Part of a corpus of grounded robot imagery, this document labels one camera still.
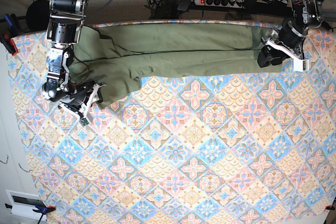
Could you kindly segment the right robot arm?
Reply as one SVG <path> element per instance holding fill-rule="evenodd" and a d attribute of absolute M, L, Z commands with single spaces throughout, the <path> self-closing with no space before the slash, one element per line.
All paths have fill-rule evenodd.
<path fill-rule="evenodd" d="M 46 64 L 46 82 L 41 93 L 50 102 L 73 114 L 82 126 L 93 121 L 89 110 L 102 102 L 100 89 L 104 83 L 74 83 L 69 67 L 76 60 L 73 46 L 79 42 L 88 0 L 50 0 L 46 39 L 51 42 Z"/>

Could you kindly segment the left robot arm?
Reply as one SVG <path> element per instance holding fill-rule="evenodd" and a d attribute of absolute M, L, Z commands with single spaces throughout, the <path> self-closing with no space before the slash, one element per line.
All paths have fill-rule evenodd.
<path fill-rule="evenodd" d="M 293 16 L 282 22 L 281 29 L 273 29 L 261 39 L 257 59 L 261 68 L 282 64 L 292 59 L 293 70 L 305 72 L 311 63 L 303 52 L 303 44 L 310 28 L 318 28 L 324 21 L 320 0 L 290 0 Z"/>

